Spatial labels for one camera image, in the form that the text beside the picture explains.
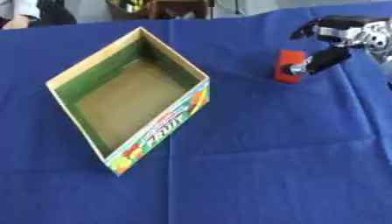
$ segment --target person's arm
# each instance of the person's arm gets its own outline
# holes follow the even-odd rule
[[[14,17],[3,29],[27,28],[32,20],[39,18],[38,0],[13,0]]]

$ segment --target gray floor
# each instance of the gray floor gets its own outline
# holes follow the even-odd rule
[[[219,18],[236,17],[235,0],[216,0],[214,15]],[[254,15],[282,8],[314,5],[351,4],[385,0],[238,0],[245,15]],[[79,23],[109,21],[110,15],[105,0],[66,0],[66,7],[76,16]]]

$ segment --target person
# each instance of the person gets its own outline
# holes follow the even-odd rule
[[[0,28],[21,29],[39,19],[38,0],[0,0]]]

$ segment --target open box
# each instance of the open box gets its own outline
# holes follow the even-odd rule
[[[209,99],[208,76],[141,27],[46,85],[117,175]]]

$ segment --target table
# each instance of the table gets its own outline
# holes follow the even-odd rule
[[[391,16],[392,3],[213,21],[129,21],[0,32],[0,223],[387,224],[392,93],[362,51],[297,85],[272,80],[288,40],[327,14]],[[45,82],[144,26],[211,77],[211,102],[120,178]]]

